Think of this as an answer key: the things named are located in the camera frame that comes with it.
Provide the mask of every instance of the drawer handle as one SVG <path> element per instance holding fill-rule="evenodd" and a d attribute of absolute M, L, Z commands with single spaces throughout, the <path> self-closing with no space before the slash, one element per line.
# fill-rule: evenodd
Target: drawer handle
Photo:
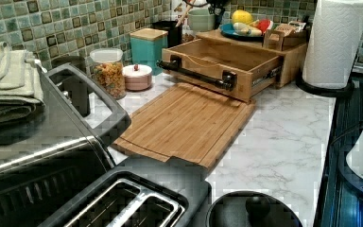
<path fill-rule="evenodd" d="M 166 70 L 183 73 L 189 78 L 198 79 L 200 81 L 213 84 L 216 88 L 224 89 L 229 92 L 234 89 L 235 84 L 237 83 L 237 74 L 232 71 L 223 70 L 222 79 L 213 79 L 200 73 L 184 69 L 181 67 L 182 59 L 179 56 L 170 56 L 170 62 L 157 61 L 157 65 L 158 67 Z"/>

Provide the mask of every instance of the black lid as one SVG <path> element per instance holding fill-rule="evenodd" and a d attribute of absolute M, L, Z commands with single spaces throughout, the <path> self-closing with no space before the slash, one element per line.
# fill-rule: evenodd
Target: black lid
<path fill-rule="evenodd" d="M 290 208 L 271 196 L 238 191 L 226 194 L 212 204 L 206 226 L 302 227 L 302 224 Z"/>

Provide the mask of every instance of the black handle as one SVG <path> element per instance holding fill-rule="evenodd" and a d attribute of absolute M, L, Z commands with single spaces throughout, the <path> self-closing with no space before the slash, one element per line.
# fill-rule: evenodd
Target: black handle
<path fill-rule="evenodd" d="M 123 110 L 117 101 L 106 91 L 104 91 L 97 82 L 92 79 L 88 79 L 82 71 L 70 63 L 63 64 L 50 70 L 45 74 L 45 76 L 50 78 L 54 83 L 60 83 L 69 77 L 66 75 L 66 73 L 71 73 L 72 75 L 76 76 L 77 79 L 87 84 L 88 88 L 91 89 L 91 91 L 93 91 L 111 110 L 112 114 L 94 129 L 92 129 L 90 125 L 82 120 L 88 128 L 90 128 L 97 136 L 99 136 L 103 146 L 105 146 L 105 148 L 108 147 L 129 127 L 131 120 L 128 113 Z"/>
<path fill-rule="evenodd" d="M 157 65 L 158 67 L 166 70 L 172 70 L 185 74 L 189 78 L 198 79 L 206 83 L 214 84 L 215 87 L 224 89 L 229 92 L 234 89 L 235 84 L 237 83 L 237 74 L 235 72 L 224 70 L 222 73 L 222 79 L 213 79 L 200 73 L 182 68 L 182 59 L 178 56 L 172 55 L 170 57 L 170 60 L 171 62 L 157 61 Z"/>
<path fill-rule="evenodd" d="M 269 214 L 269 200 L 261 195 L 250 196 L 246 200 L 246 210 L 251 223 L 259 221 Z"/>

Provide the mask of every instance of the appliance handle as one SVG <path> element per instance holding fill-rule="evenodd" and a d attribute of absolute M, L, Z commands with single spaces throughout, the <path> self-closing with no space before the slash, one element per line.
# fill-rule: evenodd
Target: appliance handle
<path fill-rule="evenodd" d="M 61 72 L 70 72 L 82 82 L 87 84 L 88 89 L 94 92 L 111 110 L 111 115 L 108 116 L 101 124 L 95 128 L 91 128 L 87 123 L 86 126 L 90 128 L 95 135 L 99 136 L 103 146 L 108 147 L 115 139 L 117 139 L 130 125 L 130 117 L 128 113 L 112 98 L 100 85 L 93 79 L 88 79 L 87 76 L 78 68 L 73 66 L 70 62 L 60 65 L 45 74 L 54 83 L 60 83 L 69 76 L 62 75 Z"/>

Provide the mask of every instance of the bamboo cutting board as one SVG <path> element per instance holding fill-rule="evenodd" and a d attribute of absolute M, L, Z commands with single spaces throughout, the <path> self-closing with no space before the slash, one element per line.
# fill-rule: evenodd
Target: bamboo cutting board
<path fill-rule="evenodd" d="M 163 162 L 173 156 L 212 168 L 254 106 L 178 83 L 133 113 L 130 127 L 112 146 Z"/>

